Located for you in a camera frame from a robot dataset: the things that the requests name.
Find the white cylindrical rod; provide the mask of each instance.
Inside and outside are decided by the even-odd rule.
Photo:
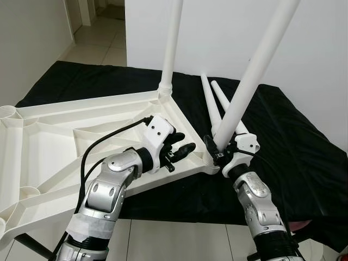
[[[226,111],[229,106],[229,100],[226,98],[225,94],[223,93],[222,89],[218,85],[218,83],[214,80],[211,82],[212,87],[215,91],[215,94],[217,98],[219,99],[223,110]],[[242,121],[238,122],[237,128],[235,129],[236,134],[242,134],[242,133],[249,133],[248,129],[245,127],[244,123]]]
[[[172,76],[182,8],[183,0],[173,0],[162,78],[158,86],[159,96],[171,95],[172,93]]]
[[[279,6],[251,59],[214,136],[219,151],[226,148],[267,69],[300,0],[280,0]]]
[[[212,123],[212,135],[214,137],[221,123],[221,115],[215,103],[215,99],[213,96],[213,92],[210,88],[208,78],[204,73],[201,74],[201,79],[202,79],[204,96],[206,97],[210,122]]]

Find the white tiled floor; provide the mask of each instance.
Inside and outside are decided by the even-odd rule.
[[[64,60],[75,63],[126,66],[125,23],[99,18],[75,33],[76,46]],[[53,249],[68,220],[30,232]],[[109,244],[108,261],[245,261],[255,252],[248,227],[203,223],[118,220]],[[312,240],[300,243],[307,261],[335,261],[337,253]],[[45,260],[14,242],[0,251],[0,261]]]
[[[99,17],[74,34],[76,45],[63,59],[82,64],[127,66],[124,21]]]

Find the white tape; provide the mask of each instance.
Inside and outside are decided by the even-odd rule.
[[[110,239],[115,222],[77,213],[72,216],[66,231],[76,241],[82,242],[87,237]]]

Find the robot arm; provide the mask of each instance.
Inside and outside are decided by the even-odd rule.
[[[90,184],[77,214],[68,227],[69,234],[58,254],[58,261],[102,261],[119,217],[127,187],[142,173],[155,173],[185,158],[195,149],[187,144],[172,152],[172,144],[183,140],[182,133],[159,116],[153,117],[144,134],[143,147],[129,148],[110,155],[102,162],[101,173]]]
[[[232,180],[261,261],[302,261],[272,202],[270,189],[248,167],[253,158],[251,155],[259,149],[256,136],[250,133],[237,135],[234,143],[222,153],[209,136],[204,137],[204,142],[215,164],[223,168],[222,174]]]

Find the black tablecloth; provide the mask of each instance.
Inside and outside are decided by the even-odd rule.
[[[130,67],[57,61],[17,107],[155,90],[161,72]],[[214,78],[232,98],[239,81]],[[199,76],[173,74],[172,97],[199,136],[210,134],[210,120]],[[348,244],[347,155],[331,144],[274,86],[261,84],[243,122],[257,135],[251,167],[270,187],[280,206],[280,184],[290,221],[312,220],[300,230],[340,251]],[[125,200],[121,218],[245,224],[229,179],[197,173]]]

